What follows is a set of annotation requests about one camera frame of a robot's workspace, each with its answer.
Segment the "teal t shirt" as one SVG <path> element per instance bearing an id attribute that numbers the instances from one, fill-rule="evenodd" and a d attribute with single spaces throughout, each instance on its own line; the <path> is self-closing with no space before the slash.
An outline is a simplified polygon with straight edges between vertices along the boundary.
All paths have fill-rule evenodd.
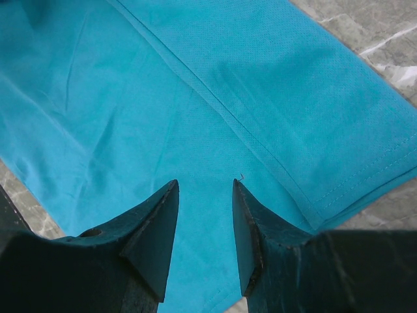
<path id="1" fill-rule="evenodd" d="M 223 312 L 233 180 L 338 226 L 416 176 L 416 109 L 288 1 L 2 1 L 1 159 L 68 235 L 176 179 L 159 310 Z"/>

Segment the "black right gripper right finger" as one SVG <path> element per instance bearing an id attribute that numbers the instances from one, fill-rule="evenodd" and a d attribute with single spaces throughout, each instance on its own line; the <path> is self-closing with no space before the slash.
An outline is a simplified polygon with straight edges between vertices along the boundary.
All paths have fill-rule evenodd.
<path id="1" fill-rule="evenodd" d="M 233 228 L 250 312 L 415 312 L 416 232 L 311 235 L 233 183 Z"/>

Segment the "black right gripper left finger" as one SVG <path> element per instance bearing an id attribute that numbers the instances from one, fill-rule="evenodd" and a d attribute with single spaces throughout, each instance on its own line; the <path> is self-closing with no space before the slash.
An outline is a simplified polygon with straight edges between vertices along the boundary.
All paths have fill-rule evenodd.
<path id="1" fill-rule="evenodd" d="M 2 312 L 156 312 L 179 211 L 172 180 L 77 237 L 1 229 Z"/>

